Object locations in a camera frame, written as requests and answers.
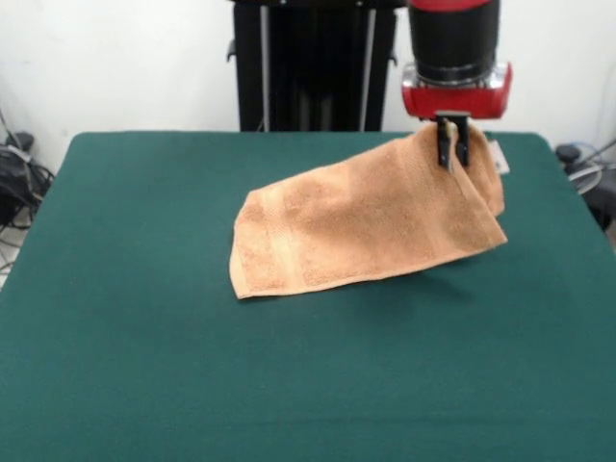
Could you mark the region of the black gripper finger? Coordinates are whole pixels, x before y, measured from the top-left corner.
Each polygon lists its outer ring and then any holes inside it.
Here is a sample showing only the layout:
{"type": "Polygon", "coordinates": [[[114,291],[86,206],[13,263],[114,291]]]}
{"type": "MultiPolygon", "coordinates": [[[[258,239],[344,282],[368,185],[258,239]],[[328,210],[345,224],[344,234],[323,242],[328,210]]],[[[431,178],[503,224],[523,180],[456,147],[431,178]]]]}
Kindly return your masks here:
{"type": "Polygon", "coordinates": [[[450,115],[436,115],[438,164],[440,167],[450,167],[451,150],[451,120],[450,115]]]}
{"type": "Polygon", "coordinates": [[[468,115],[456,115],[454,117],[454,124],[458,136],[455,146],[456,156],[463,167],[467,167],[470,163],[470,131],[468,118],[468,115]]]}

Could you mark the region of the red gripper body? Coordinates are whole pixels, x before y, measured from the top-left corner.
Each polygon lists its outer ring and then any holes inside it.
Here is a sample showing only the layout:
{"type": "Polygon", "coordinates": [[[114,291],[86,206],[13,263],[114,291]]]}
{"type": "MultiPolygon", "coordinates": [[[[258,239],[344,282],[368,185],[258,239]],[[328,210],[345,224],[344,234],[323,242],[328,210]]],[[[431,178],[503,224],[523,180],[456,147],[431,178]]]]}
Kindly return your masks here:
{"type": "Polygon", "coordinates": [[[497,63],[476,82],[461,87],[435,86],[423,80],[410,63],[402,72],[401,94],[406,112],[415,118],[457,112],[474,119],[499,119],[506,111],[512,81],[511,63],[497,63]]]}

